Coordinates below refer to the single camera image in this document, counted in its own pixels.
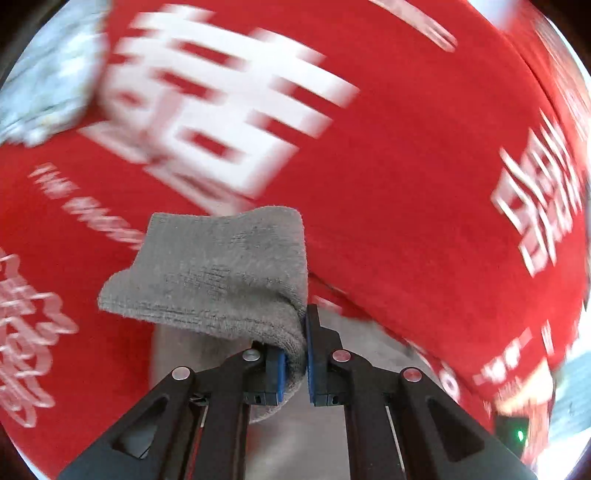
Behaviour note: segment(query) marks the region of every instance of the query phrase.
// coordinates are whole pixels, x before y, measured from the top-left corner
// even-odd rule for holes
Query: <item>folded towel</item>
[[[286,400],[304,375],[306,303],[303,224],[286,207],[215,218],[155,213],[131,267],[99,295],[107,312],[282,348]],[[258,408],[255,417],[276,409]]]

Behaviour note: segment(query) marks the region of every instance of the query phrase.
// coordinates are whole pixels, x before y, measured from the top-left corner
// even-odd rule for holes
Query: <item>metal rivet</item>
[[[256,362],[260,357],[261,353],[255,348],[244,350],[244,353],[242,354],[242,358],[247,362]]]
[[[422,379],[423,374],[416,368],[407,368],[404,371],[403,376],[409,382],[418,382]]]
[[[339,363],[348,362],[351,360],[351,352],[347,350],[335,350],[333,352],[333,360]]]
[[[175,380],[186,380],[190,374],[191,371],[187,367],[177,367],[173,370],[173,378]]]

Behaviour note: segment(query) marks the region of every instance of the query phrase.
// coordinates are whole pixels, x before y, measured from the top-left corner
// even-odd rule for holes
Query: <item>red cloth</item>
[[[314,277],[311,298],[353,316],[365,312],[415,344],[448,392],[487,428],[490,402],[549,355],[546,324],[552,357],[562,360],[586,287],[583,215],[567,205],[573,221],[555,244],[556,264],[538,262],[532,276],[519,250],[526,232],[501,213],[493,194],[506,168],[500,150],[519,163],[530,129],[545,141],[543,115],[559,125],[563,112],[518,50],[462,0],[413,4],[419,13],[407,8],[403,21],[369,1],[201,0],[199,8],[214,12],[191,13],[202,16],[193,19],[202,44],[172,42],[167,54],[152,58],[155,70],[122,74],[123,88],[114,83],[117,68],[126,60],[143,63],[129,55],[135,44],[120,40],[145,34],[155,16],[140,16],[135,26],[142,29],[130,23],[162,2],[118,2],[107,25],[115,53],[99,91],[107,108],[93,107],[84,121],[91,130],[65,132],[33,150],[1,148],[0,294],[13,303],[0,312],[11,319],[0,327],[0,419],[42,471],[55,477],[147,391],[151,326],[98,312],[96,296],[132,262],[153,212],[297,208]],[[193,32],[179,15],[167,17],[173,37]],[[442,48],[433,40],[439,27],[429,18],[453,35],[453,51],[453,42]],[[220,41],[228,32],[242,36]],[[280,45],[284,55],[271,65],[258,61],[266,51],[261,42]],[[336,78],[284,60],[287,44]],[[251,61],[215,51],[228,45]],[[231,72],[207,77],[203,63],[189,61],[172,71],[163,67],[179,50]],[[269,72],[291,79],[272,88],[324,116],[256,90]],[[146,81],[148,75],[161,83]],[[294,88],[297,82],[314,84],[318,94]],[[232,115],[201,105],[195,110],[201,116],[185,118],[206,118],[200,128],[171,134],[189,95],[223,105],[228,98],[220,90],[231,94]],[[154,116],[138,114],[147,106]],[[234,114],[250,107],[267,114],[245,117],[257,128],[240,130]],[[275,108],[281,121],[272,118]],[[118,123],[96,125],[104,119]],[[575,157],[570,126],[562,125],[569,158]],[[240,149],[212,141],[212,131],[233,132],[230,140],[253,148],[254,156],[264,142],[274,146],[257,157],[249,176],[240,169],[249,162]],[[192,150],[180,161],[187,139],[209,156]],[[581,169],[576,159],[571,163]],[[548,188],[551,206],[558,187]],[[518,202],[509,208],[517,211]],[[549,248],[546,237],[540,241]]]

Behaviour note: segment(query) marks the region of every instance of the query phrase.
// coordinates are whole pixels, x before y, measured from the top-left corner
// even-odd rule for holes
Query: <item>white chinese characters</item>
[[[518,248],[532,277],[549,260],[556,264],[556,243],[571,232],[573,216],[582,210],[581,184],[564,134],[541,114],[544,141],[530,131],[519,163],[501,148],[505,168],[491,197],[522,235]]]
[[[318,67],[323,58],[318,52],[262,29],[246,36],[215,27],[206,23],[211,15],[181,5],[139,14],[131,27],[148,34],[119,42],[115,52],[130,60],[108,68],[100,97],[110,116],[128,129],[128,138],[148,138],[149,150],[167,161],[180,162],[197,178],[252,198],[297,151],[266,130],[270,121],[311,137],[330,124],[325,114],[290,96],[294,89],[301,87],[341,107],[358,89]],[[180,44],[229,60],[216,63]],[[164,80],[162,72],[210,94],[203,98],[184,93]],[[194,135],[222,145],[224,152],[196,144]],[[138,163],[136,157],[130,161]]]
[[[77,325],[55,293],[38,293],[18,272],[20,259],[0,248],[0,406],[20,425],[37,424],[37,408],[53,397],[38,382],[53,362],[49,346]]]

